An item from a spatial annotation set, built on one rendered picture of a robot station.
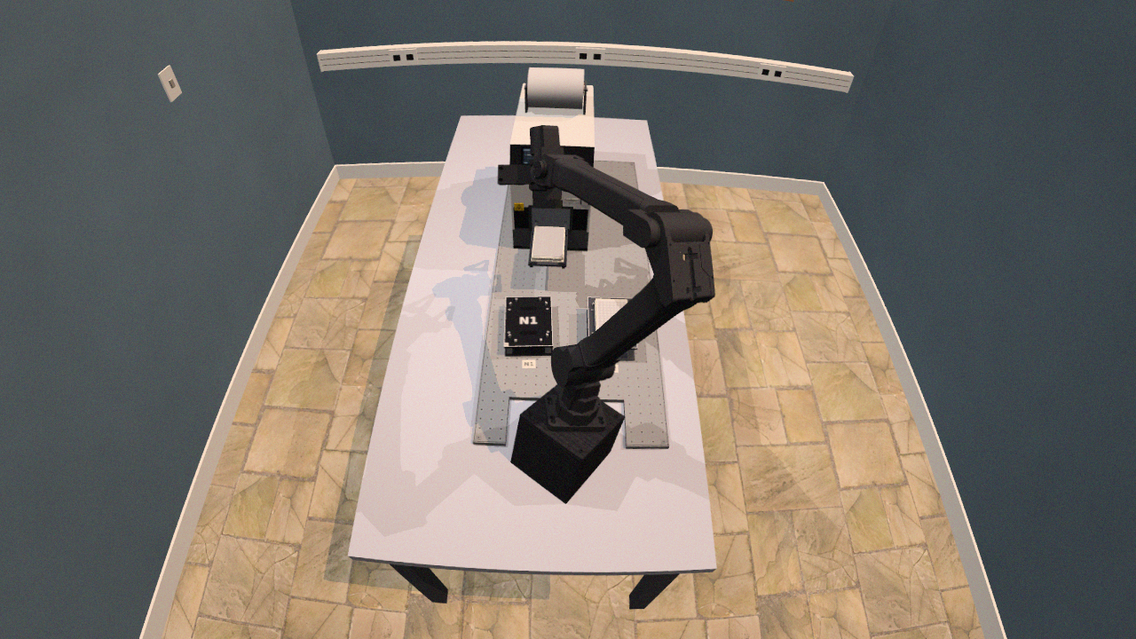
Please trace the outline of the black rectangular frame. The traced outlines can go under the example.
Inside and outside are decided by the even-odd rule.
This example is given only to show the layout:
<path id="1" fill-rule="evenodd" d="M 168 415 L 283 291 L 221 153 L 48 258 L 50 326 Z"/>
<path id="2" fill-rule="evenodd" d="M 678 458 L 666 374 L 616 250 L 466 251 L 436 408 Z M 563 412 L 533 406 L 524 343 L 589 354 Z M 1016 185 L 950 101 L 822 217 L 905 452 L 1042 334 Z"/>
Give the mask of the black rectangular frame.
<path id="1" fill-rule="evenodd" d="M 551 296 L 506 296 L 504 348 L 506 356 L 551 356 Z"/>

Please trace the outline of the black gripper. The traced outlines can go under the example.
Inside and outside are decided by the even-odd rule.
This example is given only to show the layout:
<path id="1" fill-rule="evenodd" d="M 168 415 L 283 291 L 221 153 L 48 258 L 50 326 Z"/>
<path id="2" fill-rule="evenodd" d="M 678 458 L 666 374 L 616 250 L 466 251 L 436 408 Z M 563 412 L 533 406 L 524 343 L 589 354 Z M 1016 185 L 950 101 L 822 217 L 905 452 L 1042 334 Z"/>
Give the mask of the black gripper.
<path id="1" fill-rule="evenodd" d="M 557 186 L 548 186 L 548 192 L 532 191 L 532 206 L 535 208 L 562 208 L 563 190 Z"/>

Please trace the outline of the beige plate with grid of square wells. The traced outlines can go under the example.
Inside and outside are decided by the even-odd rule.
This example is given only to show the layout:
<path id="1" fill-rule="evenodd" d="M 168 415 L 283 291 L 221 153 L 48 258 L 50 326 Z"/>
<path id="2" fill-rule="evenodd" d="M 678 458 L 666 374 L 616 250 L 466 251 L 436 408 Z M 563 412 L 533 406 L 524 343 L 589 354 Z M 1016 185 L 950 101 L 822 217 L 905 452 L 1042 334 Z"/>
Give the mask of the beige plate with grid of square wells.
<path id="1" fill-rule="evenodd" d="M 535 226 L 535 229 L 536 227 L 546 227 L 546 226 Z M 557 229 L 563 229 L 563 227 L 557 227 Z M 565 229 L 563 229 L 563 240 L 565 240 Z M 537 263 L 557 263 L 557 262 L 563 263 L 563 257 L 533 257 L 532 255 L 532 260 L 536 260 Z"/>

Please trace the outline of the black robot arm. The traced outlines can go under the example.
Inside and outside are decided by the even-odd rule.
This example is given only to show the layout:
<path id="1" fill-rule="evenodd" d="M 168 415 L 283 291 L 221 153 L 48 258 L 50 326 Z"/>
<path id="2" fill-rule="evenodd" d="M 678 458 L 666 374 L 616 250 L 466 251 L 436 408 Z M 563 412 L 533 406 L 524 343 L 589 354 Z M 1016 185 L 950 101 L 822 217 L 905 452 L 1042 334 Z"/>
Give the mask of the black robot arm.
<path id="1" fill-rule="evenodd" d="M 498 165 L 498 185 L 529 185 L 531 191 L 543 193 L 548 192 L 545 186 L 557 186 L 579 197 L 623 224 L 623 236 L 645 249 L 653 271 L 648 287 L 592 335 L 551 352 L 556 383 L 563 389 L 545 395 L 548 431 L 602 432 L 607 421 L 598 397 L 599 381 L 613 376 L 613 364 L 621 360 L 621 352 L 679 312 L 715 298 L 713 226 L 699 213 L 642 193 L 620 179 L 594 171 L 579 156 L 563 153 L 556 125 L 529 127 L 529 146 L 534 161 Z"/>

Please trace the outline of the cream multi-well plate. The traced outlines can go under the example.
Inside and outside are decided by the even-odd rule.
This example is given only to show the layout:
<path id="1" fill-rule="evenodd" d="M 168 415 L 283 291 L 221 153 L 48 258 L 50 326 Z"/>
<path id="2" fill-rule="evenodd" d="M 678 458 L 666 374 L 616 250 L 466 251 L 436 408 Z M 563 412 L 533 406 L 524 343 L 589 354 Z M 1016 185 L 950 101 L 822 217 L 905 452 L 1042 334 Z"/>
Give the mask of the cream multi-well plate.
<path id="1" fill-rule="evenodd" d="M 613 316 L 616 312 L 623 308 L 627 304 L 627 299 L 596 299 L 594 302 L 594 322 L 596 323 L 596 330 L 603 325 L 607 320 Z"/>

